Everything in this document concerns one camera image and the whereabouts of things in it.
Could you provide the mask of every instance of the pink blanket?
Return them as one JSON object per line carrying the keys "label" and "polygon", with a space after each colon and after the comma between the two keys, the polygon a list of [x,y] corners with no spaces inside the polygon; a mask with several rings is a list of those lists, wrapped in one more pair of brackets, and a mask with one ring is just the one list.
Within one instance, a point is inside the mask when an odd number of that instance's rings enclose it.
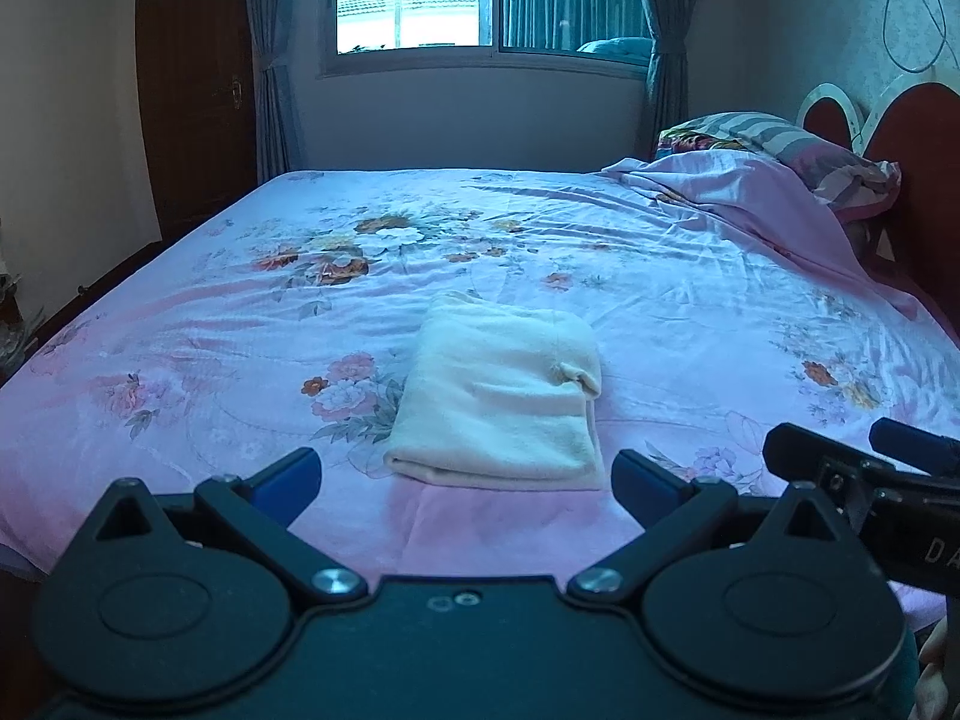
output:
{"label": "pink blanket", "polygon": [[[640,532],[609,493],[430,488],[384,469],[416,329],[451,289],[590,323],[607,464],[632,447],[777,494],[760,447],[781,421],[864,449],[880,416],[960,434],[960,352],[760,157],[298,172],[162,254],[0,389],[0,542],[49,570],[116,477],[184,491],[312,445],[323,489],[292,530],[368,579],[565,583]],[[914,627],[942,610],[899,595]]]}

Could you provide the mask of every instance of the headboard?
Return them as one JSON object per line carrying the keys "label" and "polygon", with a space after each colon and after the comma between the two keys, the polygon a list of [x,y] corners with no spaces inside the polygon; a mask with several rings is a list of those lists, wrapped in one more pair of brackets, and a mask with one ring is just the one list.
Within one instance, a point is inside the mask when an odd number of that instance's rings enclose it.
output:
{"label": "headboard", "polygon": [[867,159],[899,163],[901,192],[874,237],[886,233],[898,268],[960,328],[960,71],[901,76],[866,122],[839,88],[822,84],[798,124]]}

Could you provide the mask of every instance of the floral pillowcase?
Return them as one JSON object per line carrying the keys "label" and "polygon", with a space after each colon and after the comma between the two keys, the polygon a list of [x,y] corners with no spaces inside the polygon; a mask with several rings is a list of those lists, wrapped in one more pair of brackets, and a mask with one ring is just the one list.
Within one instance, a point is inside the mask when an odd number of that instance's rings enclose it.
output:
{"label": "floral pillowcase", "polygon": [[871,162],[818,138],[786,119],[764,113],[720,113],[661,132],[656,159],[704,148],[736,148],[772,157],[790,167],[842,223],[886,211],[899,192],[893,162]]}

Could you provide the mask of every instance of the pink bedsheet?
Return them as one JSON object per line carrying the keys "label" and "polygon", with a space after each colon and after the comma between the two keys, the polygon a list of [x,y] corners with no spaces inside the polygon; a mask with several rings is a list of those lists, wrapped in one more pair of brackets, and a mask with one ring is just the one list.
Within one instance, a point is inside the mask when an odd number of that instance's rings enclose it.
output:
{"label": "pink bedsheet", "polygon": [[[960,434],[960,352],[864,274],[775,163],[298,172],[162,254],[0,391],[0,542],[49,570],[116,477],[184,491],[313,445],[323,489],[292,530],[368,579],[565,583],[640,532],[609,493],[429,488],[383,469],[416,329],[450,289],[592,324],[607,463],[634,447],[777,494],[760,447],[781,421],[865,449],[885,415]],[[899,592],[914,627],[942,610]]]}

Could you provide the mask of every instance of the door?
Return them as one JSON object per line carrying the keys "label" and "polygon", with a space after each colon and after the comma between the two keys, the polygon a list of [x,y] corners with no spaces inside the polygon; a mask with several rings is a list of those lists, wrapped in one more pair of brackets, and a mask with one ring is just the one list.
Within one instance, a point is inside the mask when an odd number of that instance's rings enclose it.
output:
{"label": "door", "polygon": [[157,218],[174,242],[256,186],[246,0],[136,0],[136,71]]}

